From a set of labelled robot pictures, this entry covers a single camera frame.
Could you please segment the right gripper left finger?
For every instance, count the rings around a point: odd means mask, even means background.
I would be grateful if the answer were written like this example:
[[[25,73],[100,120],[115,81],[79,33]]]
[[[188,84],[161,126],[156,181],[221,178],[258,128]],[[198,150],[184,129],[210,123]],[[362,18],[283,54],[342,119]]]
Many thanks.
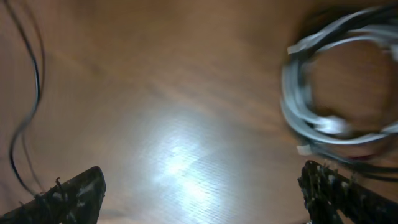
[[[106,191],[102,170],[94,166],[38,194],[1,216],[2,224],[96,224]]]

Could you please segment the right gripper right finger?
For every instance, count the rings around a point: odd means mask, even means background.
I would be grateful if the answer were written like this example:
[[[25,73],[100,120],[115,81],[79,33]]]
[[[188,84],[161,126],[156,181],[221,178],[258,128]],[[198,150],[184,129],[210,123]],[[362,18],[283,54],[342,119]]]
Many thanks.
[[[315,161],[307,161],[298,178],[310,223],[397,224],[397,203],[368,190]]]

